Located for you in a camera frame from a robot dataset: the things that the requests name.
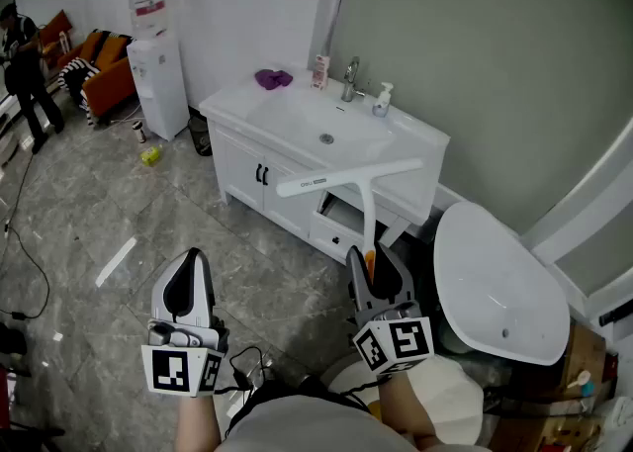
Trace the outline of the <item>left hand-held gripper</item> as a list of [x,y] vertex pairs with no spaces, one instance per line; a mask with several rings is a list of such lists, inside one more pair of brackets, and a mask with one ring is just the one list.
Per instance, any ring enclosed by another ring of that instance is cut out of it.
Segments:
[[199,248],[167,264],[152,289],[152,317],[141,347],[151,392],[182,397],[214,393],[228,351],[228,329],[212,316],[214,305],[209,261]]

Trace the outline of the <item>orange sofa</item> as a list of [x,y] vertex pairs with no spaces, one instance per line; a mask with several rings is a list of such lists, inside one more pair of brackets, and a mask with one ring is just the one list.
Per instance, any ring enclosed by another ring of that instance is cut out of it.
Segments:
[[58,61],[59,72],[75,57],[84,58],[100,69],[100,73],[83,84],[95,125],[136,92],[128,59],[128,45],[132,42],[133,38],[128,35],[94,30],[81,45]]

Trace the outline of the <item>person's right forearm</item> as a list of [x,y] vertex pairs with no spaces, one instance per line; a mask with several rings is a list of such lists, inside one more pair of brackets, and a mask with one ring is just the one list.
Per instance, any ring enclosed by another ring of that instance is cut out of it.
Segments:
[[393,374],[379,386],[382,421],[410,438],[419,451],[440,443],[434,425],[417,398],[407,372]]

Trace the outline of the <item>cardboard box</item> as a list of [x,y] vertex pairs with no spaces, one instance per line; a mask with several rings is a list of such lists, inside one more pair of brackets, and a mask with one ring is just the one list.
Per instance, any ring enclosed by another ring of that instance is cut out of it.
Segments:
[[602,385],[605,356],[605,339],[573,321],[561,358],[551,366],[514,367],[509,393],[520,400],[545,403],[594,396]]

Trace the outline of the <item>black and white striped cushion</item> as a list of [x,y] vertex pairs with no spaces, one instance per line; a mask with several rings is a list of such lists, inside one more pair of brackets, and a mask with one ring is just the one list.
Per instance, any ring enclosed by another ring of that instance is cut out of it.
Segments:
[[67,91],[75,104],[84,112],[89,127],[95,125],[95,117],[91,114],[83,84],[98,73],[100,69],[90,61],[75,57],[63,66],[57,79],[59,87]]

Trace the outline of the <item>black mesh wastebasket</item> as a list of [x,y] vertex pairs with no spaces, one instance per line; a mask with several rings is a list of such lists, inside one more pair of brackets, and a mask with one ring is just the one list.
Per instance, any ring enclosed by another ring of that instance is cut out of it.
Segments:
[[201,156],[211,156],[213,149],[207,121],[200,116],[193,115],[189,119],[188,129],[196,152]]

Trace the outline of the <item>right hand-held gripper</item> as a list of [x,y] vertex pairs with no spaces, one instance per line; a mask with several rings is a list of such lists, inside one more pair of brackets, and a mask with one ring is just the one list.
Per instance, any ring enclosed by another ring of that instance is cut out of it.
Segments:
[[[357,246],[346,254],[348,289],[357,313],[375,308],[365,258]],[[373,375],[407,371],[434,355],[429,318],[414,298],[411,274],[396,253],[376,244],[374,296],[391,306],[369,314],[352,342]]]

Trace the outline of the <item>person's left forearm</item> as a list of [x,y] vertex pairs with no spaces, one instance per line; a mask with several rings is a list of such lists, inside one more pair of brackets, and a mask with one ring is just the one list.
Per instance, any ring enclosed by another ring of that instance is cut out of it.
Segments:
[[181,398],[175,452],[214,452],[222,443],[214,399]]

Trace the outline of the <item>white soap pump bottle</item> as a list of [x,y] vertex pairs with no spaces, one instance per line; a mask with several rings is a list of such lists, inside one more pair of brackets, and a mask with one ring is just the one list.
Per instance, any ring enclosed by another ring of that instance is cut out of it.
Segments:
[[372,106],[372,113],[378,118],[385,118],[391,105],[391,97],[394,85],[390,82],[382,82],[381,85],[382,91],[379,93],[376,101]]

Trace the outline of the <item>white squeegee with orange handle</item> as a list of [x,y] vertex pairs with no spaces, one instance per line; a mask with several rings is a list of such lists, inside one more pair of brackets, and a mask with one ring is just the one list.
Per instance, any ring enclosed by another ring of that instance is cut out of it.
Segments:
[[313,170],[280,178],[276,192],[281,198],[299,196],[318,190],[354,184],[358,187],[364,212],[362,254],[370,281],[374,279],[376,266],[375,227],[376,206],[372,191],[374,179],[421,169],[420,158],[399,159],[365,166]]

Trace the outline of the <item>white washbasin cabinet table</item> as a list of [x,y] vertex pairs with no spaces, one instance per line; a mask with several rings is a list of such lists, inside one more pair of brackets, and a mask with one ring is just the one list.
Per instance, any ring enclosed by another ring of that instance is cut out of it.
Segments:
[[[280,178],[313,170],[420,158],[421,169],[372,181],[376,223],[386,246],[410,226],[422,226],[433,206],[449,136],[392,107],[372,113],[371,96],[341,100],[342,83],[319,91],[306,70],[287,87],[267,91],[254,77],[218,91],[200,105],[207,118],[224,203],[237,199],[299,239],[342,262],[361,245],[363,205],[354,184],[281,198]],[[324,144],[321,134],[334,141]]]

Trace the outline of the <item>person's light shirt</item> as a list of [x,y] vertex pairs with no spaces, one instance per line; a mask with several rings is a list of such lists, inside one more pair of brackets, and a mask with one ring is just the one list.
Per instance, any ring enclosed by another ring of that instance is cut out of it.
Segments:
[[216,452],[419,452],[371,414],[307,396],[256,406]]

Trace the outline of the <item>clear water jug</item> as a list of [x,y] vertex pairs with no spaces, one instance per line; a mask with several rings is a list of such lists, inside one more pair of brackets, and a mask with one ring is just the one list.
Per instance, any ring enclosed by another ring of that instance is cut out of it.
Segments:
[[134,37],[155,39],[168,30],[168,0],[129,0]]

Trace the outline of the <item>pink and white bottle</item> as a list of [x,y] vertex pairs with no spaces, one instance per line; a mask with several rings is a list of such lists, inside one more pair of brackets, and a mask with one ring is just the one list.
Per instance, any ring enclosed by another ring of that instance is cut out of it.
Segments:
[[327,87],[329,65],[328,56],[319,54],[316,56],[311,80],[312,88],[322,91]]

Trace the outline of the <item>white water dispenser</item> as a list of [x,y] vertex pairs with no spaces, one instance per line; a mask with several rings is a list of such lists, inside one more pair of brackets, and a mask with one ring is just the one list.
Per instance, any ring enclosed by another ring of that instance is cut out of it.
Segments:
[[128,59],[148,129],[173,140],[190,118],[177,39],[165,34],[135,40]]

